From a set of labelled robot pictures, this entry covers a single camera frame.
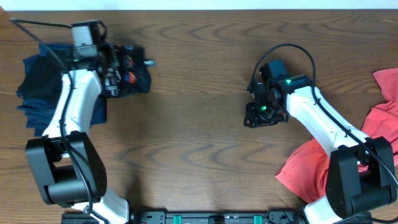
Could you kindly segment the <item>folded black shirt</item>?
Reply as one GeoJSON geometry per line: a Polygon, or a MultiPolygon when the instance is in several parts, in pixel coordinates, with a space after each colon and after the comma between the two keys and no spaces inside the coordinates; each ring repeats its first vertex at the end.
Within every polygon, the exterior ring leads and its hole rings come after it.
{"type": "Polygon", "coordinates": [[[62,91],[60,65],[51,55],[34,55],[23,60],[25,77],[16,91],[24,100],[45,98],[58,100],[62,91]]]}

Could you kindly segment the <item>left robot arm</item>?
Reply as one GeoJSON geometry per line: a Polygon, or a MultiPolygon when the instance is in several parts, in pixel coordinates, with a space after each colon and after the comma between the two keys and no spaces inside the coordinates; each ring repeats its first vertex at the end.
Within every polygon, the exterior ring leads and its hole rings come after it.
{"type": "Polygon", "coordinates": [[[112,44],[74,47],[53,118],[25,148],[42,200],[79,210],[97,223],[130,221],[129,203],[108,189],[106,168],[90,140],[103,80],[118,64],[112,44]]]}

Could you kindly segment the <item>red t-shirt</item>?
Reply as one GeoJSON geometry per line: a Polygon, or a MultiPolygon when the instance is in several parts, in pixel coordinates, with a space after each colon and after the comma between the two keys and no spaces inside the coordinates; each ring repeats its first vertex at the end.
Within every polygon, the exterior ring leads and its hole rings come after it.
{"type": "MultiPolygon", "coordinates": [[[[392,145],[394,165],[397,165],[397,69],[373,73],[386,100],[371,108],[362,131],[371,138],[383,136],[392,145]]],[[[329,158],[316,139],[296,149],[275,176],[295,195],[307,203],[325,195],[329,158]]]]}

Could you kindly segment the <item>black orange-patterned jersey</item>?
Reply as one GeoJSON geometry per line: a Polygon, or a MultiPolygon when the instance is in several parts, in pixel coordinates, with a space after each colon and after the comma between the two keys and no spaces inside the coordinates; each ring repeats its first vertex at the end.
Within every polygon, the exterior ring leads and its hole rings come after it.
{"type": "Polygon", "coordinates": [[[113,45],[113,56],[116,61],[103,75],[100,96],[122,98],[150,92],[152,79],[147,68],[156,66],[156,61],[145,58],[143,47],[113,45]]]}

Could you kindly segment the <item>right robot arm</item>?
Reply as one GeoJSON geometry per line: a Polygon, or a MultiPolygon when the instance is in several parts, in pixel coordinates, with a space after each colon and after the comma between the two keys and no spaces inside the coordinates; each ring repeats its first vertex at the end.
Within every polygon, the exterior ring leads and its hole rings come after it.
{"type": "Polygon", "coordinates": [[[328,156],[326,194],[306,205],[296,223],[380,223],[371,210],[397,200],[392,147],[347,122],[305,75],[277,73],[251,78],[254,101],[246,105],[244,125],[272,126],[289,117],[300,121],[328,156]]]}

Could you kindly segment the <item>folded navy blue shirt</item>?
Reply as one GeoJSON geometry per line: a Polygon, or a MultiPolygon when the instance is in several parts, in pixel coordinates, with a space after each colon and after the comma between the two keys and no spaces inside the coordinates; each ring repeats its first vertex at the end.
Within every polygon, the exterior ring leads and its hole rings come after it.
{"type": "MultiPolygon", "coordinates": [[[[39,53],[37,55],[46,56],[50,54],[43,45],[39,45],[39,53]]],[[[35,137],[41,136],[50,124],[57,103],[58,100],[53,101],[45,98],[22,99],[22,104],[17,109],[24,112],[24,115],[27,117],[26,127],[34,129],[35,137]]]]}

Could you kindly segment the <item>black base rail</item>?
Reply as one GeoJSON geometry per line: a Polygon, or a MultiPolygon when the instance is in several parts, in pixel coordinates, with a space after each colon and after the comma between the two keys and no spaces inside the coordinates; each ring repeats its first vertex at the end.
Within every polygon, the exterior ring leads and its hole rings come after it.
{"type": "MultiPolygon", "coordinates": [[[[94,218],[83,214],[64,213],[61,224],[91,224],[100,223],[94,218]]],[[[138,224],[304,224],[305,218],[293,211],[269,210],[266,213],[166,213],[142,212],[132,215],[127,223],[138,224]]],[[[336,223],[370,224],[371,220],[363,216],[355,216],[336,223]]]]}

